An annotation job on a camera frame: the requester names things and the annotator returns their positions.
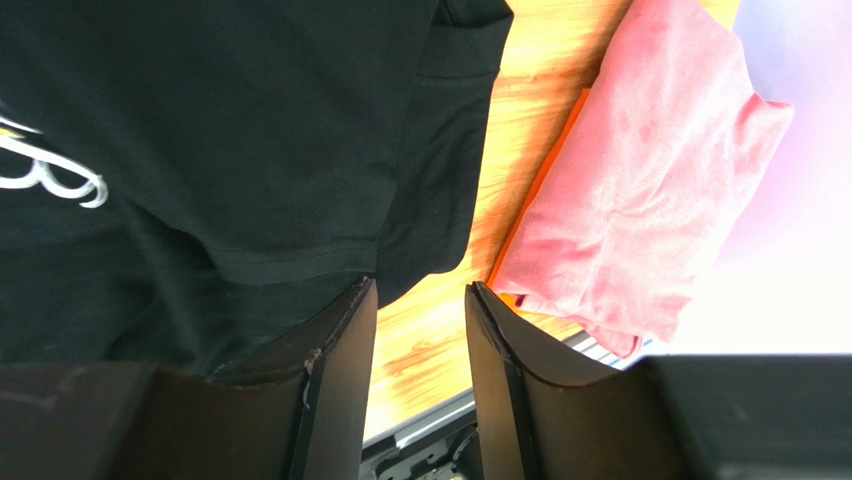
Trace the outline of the black floral t shirt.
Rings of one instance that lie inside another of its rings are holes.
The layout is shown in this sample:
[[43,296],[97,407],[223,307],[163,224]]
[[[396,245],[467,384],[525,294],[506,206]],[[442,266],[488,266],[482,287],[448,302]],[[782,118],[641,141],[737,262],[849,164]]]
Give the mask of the black floral t shirt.
[[206,376],[472,227],[504,1],[5,1],[1,359]]

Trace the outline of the folded orange t shirt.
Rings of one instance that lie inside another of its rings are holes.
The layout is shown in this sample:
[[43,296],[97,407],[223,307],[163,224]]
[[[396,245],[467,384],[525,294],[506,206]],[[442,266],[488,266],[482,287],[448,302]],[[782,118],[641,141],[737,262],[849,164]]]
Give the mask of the folded orange t shirt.
[[488,279],[486,280],[486,285],[489,288],[491,288],[492,290],[494,290],[495,293],[497,294],[497,296],[504,303],[506,303],[512,311],[519,313],[519,314],[525,314],[526,313],[525,310],[522,310],[519,307],[521,295],[498,292],[495,289],[496,279],[497,279],[497,276],[502,269],[504,260],[506,258],[507,253],[508,253],[508,250],[509,250],[509,247],[511,246],[511,244],[514,240],[514,237],[519,230],[521,220],[523,219],[526,211],[528,210],[528,208],[531,205],[531,203],[533,202],[533,200],[538,195],[538,192],[541,188],[542,183],[544,182],[544,179],[546,178],[546,176],[547,176],[549,170],[551,169],[553,163],[555,162],[559,153],[561,152],[562,147],[563,147],[563,145],[566,141],[566,138],[569,135],[571,129],[573,128],[573,126],[574,126],[578,116],[580,115],[583,107],[585,106],[585,103],[587,101],[587,98],[588,98],[590,92],[591,92],[590,87],[584,88],[584,89],[581,90],[580,95],[578,96],[575,104],[573,105],[558,138],[556,139],[553,146],[549,150],[545,159],[542,161],[542,163],[541,163],[541,165],[540,165],[540,167],[539,167],[539,169],[538,169],[538,171],[537,171],[537,173],[536,173],[536,175],[535,175],[535,177],[534,177],[534,179],[533,179],[533,181],[532,181],[532,183],[529,187],[529,190],[527,191],[526,197],[525,197],[525,199],[524,199],[524,201],[521,205],[519,214],[516,217],[512,227],[511,227],[511,229],[510,229],[510,231],[509,231],[509,233],[506,237],[506,240],[503,243],[503,245],[502,245],[502,247],[501,247],[501,249],[500,249],[500,251],[499,251],[499,253],[496,257],[496,260],[494,261],[494,265],[493,265],[493,268],[491,269],[491,272],[488,276]]

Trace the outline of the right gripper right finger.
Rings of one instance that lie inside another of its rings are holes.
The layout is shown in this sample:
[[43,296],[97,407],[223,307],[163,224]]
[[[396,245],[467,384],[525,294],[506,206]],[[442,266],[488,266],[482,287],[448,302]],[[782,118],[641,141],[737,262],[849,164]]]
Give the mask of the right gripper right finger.
[[488,479],[847,479],[847,355],[646,356],[556,340],[485,284],[465,292]]

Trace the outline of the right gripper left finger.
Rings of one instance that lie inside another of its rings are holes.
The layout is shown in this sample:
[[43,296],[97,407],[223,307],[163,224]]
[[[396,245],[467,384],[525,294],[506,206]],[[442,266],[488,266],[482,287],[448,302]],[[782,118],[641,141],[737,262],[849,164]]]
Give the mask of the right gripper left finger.
[[377,291],[208,378],[143,362],[1,369],[5,479],[354,479]]

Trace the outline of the folded pink t shirt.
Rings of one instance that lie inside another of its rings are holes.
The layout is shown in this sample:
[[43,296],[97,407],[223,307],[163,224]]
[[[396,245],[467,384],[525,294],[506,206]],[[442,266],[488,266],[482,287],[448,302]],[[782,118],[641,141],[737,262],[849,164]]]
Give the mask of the folded pink t shirt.
[[635,1],[495,289],[634,356],[670,341],[794,116],[696,1]]

